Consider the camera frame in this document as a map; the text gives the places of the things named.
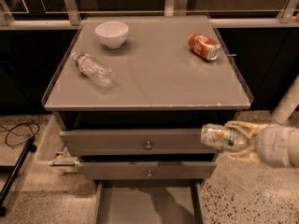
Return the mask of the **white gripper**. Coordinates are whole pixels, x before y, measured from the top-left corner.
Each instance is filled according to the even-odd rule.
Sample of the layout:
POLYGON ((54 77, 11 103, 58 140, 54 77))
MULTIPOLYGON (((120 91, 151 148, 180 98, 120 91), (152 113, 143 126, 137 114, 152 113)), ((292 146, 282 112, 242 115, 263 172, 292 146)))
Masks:
POLYGON ((240 131, 245 136, 256 136, 255 150, 245 149, 229 155, 233 161, 244 163, 259 163, 275 167, 291 167, 289 154, 291 127, 278 124, 256 124, 239 120, 230 120, 225 124, 227 128, 240 131))

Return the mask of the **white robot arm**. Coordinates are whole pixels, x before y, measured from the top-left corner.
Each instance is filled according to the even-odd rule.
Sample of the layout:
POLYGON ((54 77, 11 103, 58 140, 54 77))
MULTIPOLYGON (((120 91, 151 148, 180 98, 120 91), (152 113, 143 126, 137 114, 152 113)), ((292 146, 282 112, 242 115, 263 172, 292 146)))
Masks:
POLYGON ((260 161, 275 168, 299 167, 299 129, 276 123, 228 121, 225 126, 244 134, 260 161))

